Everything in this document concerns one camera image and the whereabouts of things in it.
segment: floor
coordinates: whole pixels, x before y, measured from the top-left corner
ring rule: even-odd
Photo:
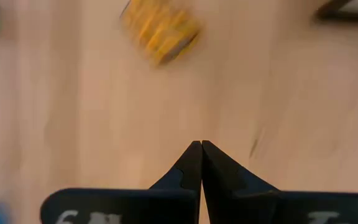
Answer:
[[[195,139],[280,189],[358,192],[358,26],[313,22],[323,2],[186,0],[200,42],[153,68],[122,31],[126,0],[2,0],[0,197],[15,223],[37,223],[60,188],[147,188]]]

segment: yellow toy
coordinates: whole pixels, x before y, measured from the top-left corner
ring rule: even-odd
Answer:
[[[121,19],[155,64],[166,64],[189,49],[200,32],[191,15],[167,0],[131,0]]]

